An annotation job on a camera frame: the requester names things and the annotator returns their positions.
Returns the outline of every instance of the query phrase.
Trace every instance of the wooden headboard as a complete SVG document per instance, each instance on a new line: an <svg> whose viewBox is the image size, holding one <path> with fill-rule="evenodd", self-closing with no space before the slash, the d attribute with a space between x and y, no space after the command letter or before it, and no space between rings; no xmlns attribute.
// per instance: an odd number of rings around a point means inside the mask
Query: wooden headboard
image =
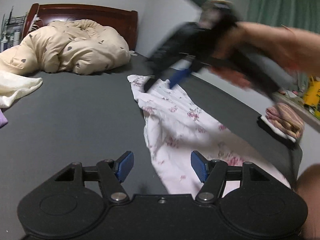
<svg viewBox="0 0 320 240"><path fill-rule="evenodd" d="M129 48L135 50L137 43L138 13L104 6L87 4L41 4L32 5L22 33L22 38L28 34L28 30L34 16L41 20L36 22L39 27L46 26L54 20L73 21L89 19L103 26L115 28L127 41Z"/></svg>

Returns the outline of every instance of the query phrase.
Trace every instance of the folded towel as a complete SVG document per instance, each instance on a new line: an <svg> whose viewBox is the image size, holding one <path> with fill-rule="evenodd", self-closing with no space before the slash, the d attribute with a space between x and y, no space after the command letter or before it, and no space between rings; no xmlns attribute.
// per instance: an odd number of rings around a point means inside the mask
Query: folded towel
<svg viewBox="0 0 320 240"><path fill-rule="evenodd" d="M8 123L8 120L6 117L3 115L3 113L0 110L0 128L5 126Z"/></svg>
<svg viewBox="0 0 320 240"><path fill-rule="evenodd" d="M285 134L279 128L276 128L265 116L258 117L257 124L260 128L265 130L277 141L283 143L289 149L295 149L298 141L290 135Z"/></svg>
<svg viewBox="0 0 320 240"><path fill-rule="evenodd" d="M276 106L268 107L266 109L266 118L273 126L279 128L285 134L299 139L303 134L304 121L288 105L279 103L278 107L281 114Z"/></svg>

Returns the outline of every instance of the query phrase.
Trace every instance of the floral fabric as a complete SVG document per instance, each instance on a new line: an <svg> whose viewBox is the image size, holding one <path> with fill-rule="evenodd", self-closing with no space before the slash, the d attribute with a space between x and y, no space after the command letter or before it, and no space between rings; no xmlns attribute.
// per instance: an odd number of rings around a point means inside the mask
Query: floral fabric
<svg viewBox="0 0 320 240"><path fill-rule="evenodd" d="M158 80L148 93L143 84L148 77L130 75L134 99L143 109L144 137L151 162L170 194L196 196L202 183L191 167L190 154L199 151L208 160L224 160L231 166L251 161L289 187L284 176L247 142L233 134L218 120L196 106L187 93ZM228 181L224 195L239 187Z"/></svg>

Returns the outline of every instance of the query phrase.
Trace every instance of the hand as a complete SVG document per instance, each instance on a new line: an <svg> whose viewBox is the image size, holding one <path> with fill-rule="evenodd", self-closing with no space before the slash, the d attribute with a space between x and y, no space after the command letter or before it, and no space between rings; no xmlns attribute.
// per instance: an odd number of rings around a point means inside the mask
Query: hand
<svg viewBox="0 0 320 240"><path fill-rule="evenodd" d="M244 42L245 39L246 30L241 24L238 24L238 27L232 28L219 40L217 50L212 56L218 59L228 58L232 49ZM229 68L216 68L212 66L209 68L209 71L222 79L231 82L235 86L241 88L248 88L251 86L251 83L246 79L245 75Z"/></svg>
<svg viewBox="0 0 320 240"><path fill-rule="evenodd" d="M218 59L225 59L232 53L234 47L247 42L262 49L274 61L284 69L294 69L292 51L294 34L285 28L274 28L267 25L238 22L237 27L228 31L218 42L217 49L212 55ZM251 86L246 77L239 72L228 68L216 68L209 70L222 79L230 81L233 85L241 88Z"/></svg>

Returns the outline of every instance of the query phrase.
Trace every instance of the gray mattress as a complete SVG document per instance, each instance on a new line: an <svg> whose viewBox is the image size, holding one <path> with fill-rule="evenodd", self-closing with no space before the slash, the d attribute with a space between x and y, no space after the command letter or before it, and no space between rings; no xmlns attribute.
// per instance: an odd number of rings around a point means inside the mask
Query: gray mattress
<svg viewBox="0 0 320 240"><path fill-rule="evenodd" d="M35 77L44 80L42 87L4 112L9 124L0 129L1 240L23 236L16 215L19 200L71 162L90 166L131 150L135 164L125 190L130 195L166 193L151 165L143 138L145 122L126 78L147 75L143 61L142 56L132 57L126 66L91 76L37 73ZM293 180L286 147L257 126L256 111L194 76L181 86L195 104ZM297 174L300 148L294 156ZM88 187L98 189L96 184Z"/></svg>

